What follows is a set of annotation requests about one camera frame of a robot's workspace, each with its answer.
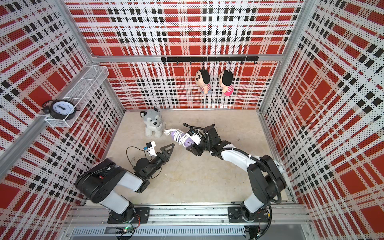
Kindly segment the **purple power strip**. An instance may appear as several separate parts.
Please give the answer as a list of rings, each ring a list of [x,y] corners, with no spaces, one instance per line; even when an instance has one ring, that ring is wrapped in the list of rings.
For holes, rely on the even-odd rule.
[[[187,148],[194,144],[194,141],[184,132],[180,130],[175,130],[171,132],[171,136],[175,142],[177,142],[180,146]]]

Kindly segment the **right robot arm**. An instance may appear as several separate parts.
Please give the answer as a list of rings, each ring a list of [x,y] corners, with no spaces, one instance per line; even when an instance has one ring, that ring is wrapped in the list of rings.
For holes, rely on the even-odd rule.
[[[201,156],[203,151],[208,151],[211,156],[244,170],[250,180],[252,193],[240,205],[240,213],[234,216],[237,221],[253,222],[258,214],[264,212],[268,217],[272,216],[269,209],[272,203],[282,202],[282,191],[287,187],[282,170],[269,155],[262,157],[252,156],[245,151],[236,148],[232,143],[221,140],[215,125],[205,128],[191,126],[188,135],[194,143],[187,147],[187,151],[196,156]]]

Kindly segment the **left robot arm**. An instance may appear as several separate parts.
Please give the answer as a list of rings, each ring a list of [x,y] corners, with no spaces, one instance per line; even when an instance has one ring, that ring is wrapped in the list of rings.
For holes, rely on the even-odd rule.
[[[175,145],[160,148],[154,158],[139,159],[130,172],[118,166],[110,159],[95,164],[90,170],[78,177],[75,186],[92,203],[100,204],[109,210],[109,224],[146,224],[150,215],[149,207],[135,207],[115,188],[120,186],[138,194],[150,184],[163,165],[171,158]]]

